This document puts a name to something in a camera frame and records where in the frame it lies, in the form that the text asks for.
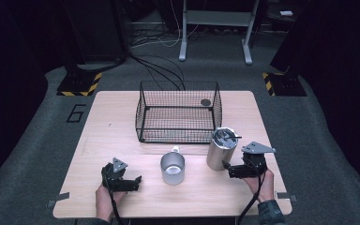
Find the gray carpet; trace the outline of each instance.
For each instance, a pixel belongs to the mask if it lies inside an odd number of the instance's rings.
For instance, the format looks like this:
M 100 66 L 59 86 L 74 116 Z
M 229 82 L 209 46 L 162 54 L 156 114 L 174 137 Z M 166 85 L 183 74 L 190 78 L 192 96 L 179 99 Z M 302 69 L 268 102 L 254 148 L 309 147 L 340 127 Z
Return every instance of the gray carpet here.
M 360 224 L 360 178 L 348 164 L 329 133 L 323 112 L 308 84 L 301 79 L 307 97 L 270 97 L 262 73 L 269 66 L 283 36 L 260 34 L 247 66 L 242 36 L 199 37 L 188 44 L 187 61 L 177 60 L 180 43 L 144 45 L 131 52 L 180 73 L 186 81 L 216 81 L 222 90 L 252 91 L 257 99 L 270 142 L 277 149 L 277 163 L 286 188 L 297 198 L 289 224 Z M 91 97 L 59 97 L 56 88 L 65 76 L 63 68 L 46 74 L 49 89 L 28 129 L 0 170 L 0 224 L 74 224 L 56 219 L 48 200 L 59 194 L 87 114 Z M 152 80 L 146 68 L 132 59 L 106 71 L 98 91 L 138 90 L 140 81 Z M 75 104 L 84 111 L 80 123 L 66 123 Z M 79 219 L 78 224 L 88 224 Z M 174 219 L 173 224 L 181 222 Z M 258 224 L 257 217 L 243 224 Z

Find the black speaker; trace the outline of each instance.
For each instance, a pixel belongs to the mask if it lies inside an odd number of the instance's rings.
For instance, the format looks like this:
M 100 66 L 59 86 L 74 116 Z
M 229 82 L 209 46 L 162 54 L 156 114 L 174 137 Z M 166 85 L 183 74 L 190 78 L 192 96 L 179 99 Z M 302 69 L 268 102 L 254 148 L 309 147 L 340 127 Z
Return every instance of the black speaker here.
M 124 61 L 128 27 L 121 0 L 62 0 L 85 63 Z

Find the wire mesh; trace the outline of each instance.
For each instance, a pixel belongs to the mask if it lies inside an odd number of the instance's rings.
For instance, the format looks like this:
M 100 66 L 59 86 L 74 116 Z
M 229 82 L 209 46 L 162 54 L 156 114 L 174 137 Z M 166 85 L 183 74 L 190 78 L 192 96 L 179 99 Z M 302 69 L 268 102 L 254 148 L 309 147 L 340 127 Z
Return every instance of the wire mesh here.
M 217 82 L 141 82 L 136 132 L 142 143 L 210 143 L 221 126 Z

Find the mug handle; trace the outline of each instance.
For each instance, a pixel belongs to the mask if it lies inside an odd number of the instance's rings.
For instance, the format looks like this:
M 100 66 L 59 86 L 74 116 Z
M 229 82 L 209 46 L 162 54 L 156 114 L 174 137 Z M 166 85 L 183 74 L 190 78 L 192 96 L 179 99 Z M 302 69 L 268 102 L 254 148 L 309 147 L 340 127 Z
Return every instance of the mug handle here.
M 173 149 L 172 149 L 172 152 L 175 152 L 175 153 L 180 153 L 180 147 L 179 146 L 174 146 Z

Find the yellow and black hazard tape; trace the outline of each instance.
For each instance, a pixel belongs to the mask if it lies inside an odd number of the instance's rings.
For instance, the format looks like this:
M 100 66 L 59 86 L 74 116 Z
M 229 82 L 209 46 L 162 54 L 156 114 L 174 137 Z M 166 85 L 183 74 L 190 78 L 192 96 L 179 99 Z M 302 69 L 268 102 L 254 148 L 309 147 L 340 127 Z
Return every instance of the yellow and black hazard tape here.
M 266 73 L 266 72 L 264 72 L 262 74 L 262 77 L 264 78 L 265 87 L 267 88 L 268 94 L 270 96 L 275 96 L 276 93 L 274 91 L 273 84 L 271 84 L 271 82 L 270 82 L 270 77 L 268 76 L 269 74 L 283 75 L 283 73 Z
M 57 96 L 91 96 L 93 95 L 93 93 L 95 92 L 96 88 L 98 87 L 98 82 L 100 81 L 101 78 L 101 73 L 99 73 L 98 75 L 96 75 L 95 79 L 93 80 L 92 85 L 90 86 L 89 90 L 86 92 L 66 92 L 66 91 L 62 91 L 62 92 L 57 92 Z

